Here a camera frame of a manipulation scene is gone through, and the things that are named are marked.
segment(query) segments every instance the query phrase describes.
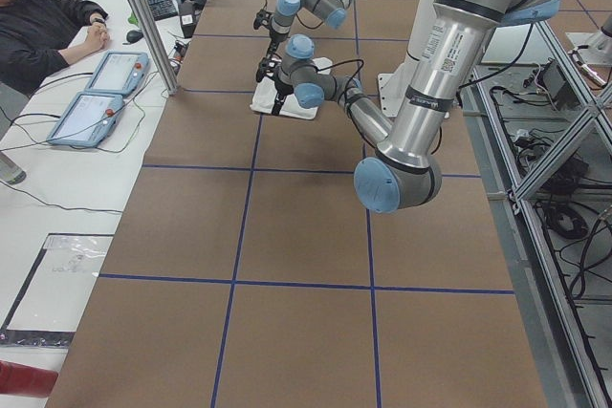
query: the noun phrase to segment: blue joint cap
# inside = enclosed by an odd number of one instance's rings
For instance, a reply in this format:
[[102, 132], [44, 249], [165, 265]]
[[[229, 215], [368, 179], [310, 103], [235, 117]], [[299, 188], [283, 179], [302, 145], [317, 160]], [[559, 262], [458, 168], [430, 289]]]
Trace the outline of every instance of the blue joint cap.
[[325, 101], [323, 89], [315, 83], [300, 83], [294, 88], [294, 93], [302, 109], [313, 109]]
[[285, 16], [293, 16], [301, 8], [301, 0], [277, 0], [276, 10]]
[[555, 16], [561, 8], [561, 0], [549, 0], [528, 9], [511, 11], [506, 13], [499, 26], [519, 26], [521, 24], [531, 24], [536, 21], [543, 21]]
[[297, 33], [289, 39], [285, 52], [295, 59], [310, 59], [315, 54], [315, 42], [310, 37]]
[[329, 27], [337, 29], [342, 25], [345, 19], [346, 19], [346, 10], [345, 9], [335, 9], [329, 14], [329, 16], [327, 16], [325, 23]]
[[355, 168], [353, 185], [361, 203], [374, 212], [391, 213], [400, 207], [398, 180], [378, 158], [360, 161]]

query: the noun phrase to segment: white object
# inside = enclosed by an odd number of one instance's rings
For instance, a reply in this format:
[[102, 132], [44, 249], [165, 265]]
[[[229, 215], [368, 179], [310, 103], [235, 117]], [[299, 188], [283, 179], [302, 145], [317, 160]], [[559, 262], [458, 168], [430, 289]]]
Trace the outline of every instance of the white object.
[[[332, 65], [332, 61], [326, 57], [318, 57], [313, 59], [315, 65], [319, 69], [323, 69]], [[321, 72], [322, 74], [329, 74], [331, 69]], [[255, 89], [255, 94], [252, 97], [251, 109], [254, 112], [260, 112], [262, 114], [270, 114], [274, 106], [274, 98], [276, 97], [276, 89], [274, 88], [274, 82], [269, 78], [264, 78]], [[285, 99], [283, 108], [280, 109], [280, 115], [292, 118], [302, 119], [313, 119], [317, 115], [318, 107], [312, 109], [303, 109], [297, 103], [297, 99], [294, 95], [289, 95]]]

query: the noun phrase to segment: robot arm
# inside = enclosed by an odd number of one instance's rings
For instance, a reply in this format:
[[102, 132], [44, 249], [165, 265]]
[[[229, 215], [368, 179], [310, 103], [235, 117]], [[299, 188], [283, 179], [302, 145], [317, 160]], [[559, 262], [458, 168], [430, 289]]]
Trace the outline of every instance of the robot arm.
[[442, 179], [428, 151], [495, 28], [548, 19], [559, 4], [560, 0], [434, 0], [437, 18], [394, 122], [357, 82], [317, 74], [310, 60], [314, 46], [305, 45], [304, 36], [292, 37], [273, 79], [277, 89], [295, 91], [303, 106], [335, 100], [376, 146], [376, 158], [360, 162], [355, 171], [355, 187], [366, 207], [393, 212], [424, 204], [436, 196]]
[[291, 26], [300, 10], [311, 12], [333, 29], [337, 29], [346, 19], [346, 11], [353, 0], [277, 0], [274, 12], [260, 10], [255, 17], [253, 27], [257, 30], [264, 27], [270, 31], [270, 46], [266, 56], [260, 61], [256, 80], [270, 76], [275, 62], [273, 55], [278, 46], [287, 40]]

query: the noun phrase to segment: transparent plastic sheet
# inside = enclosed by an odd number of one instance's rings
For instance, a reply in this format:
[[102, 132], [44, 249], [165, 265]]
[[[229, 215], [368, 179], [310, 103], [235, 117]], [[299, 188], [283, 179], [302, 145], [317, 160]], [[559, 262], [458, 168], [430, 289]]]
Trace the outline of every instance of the transparent plastic sheet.
[[0, 327], [0, 346], [69, 347], [111, 241], [49, 234]]

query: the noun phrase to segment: black shirt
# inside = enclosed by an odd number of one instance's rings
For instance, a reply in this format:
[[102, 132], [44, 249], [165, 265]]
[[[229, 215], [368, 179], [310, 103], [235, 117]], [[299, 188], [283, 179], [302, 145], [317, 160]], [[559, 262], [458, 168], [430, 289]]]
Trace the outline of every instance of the black shirt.
[[15, 0], [0, 7], [0, 81], [29, 95], [68, 63], [67, 48], [89, 17], [106, 12], [83, 0]]

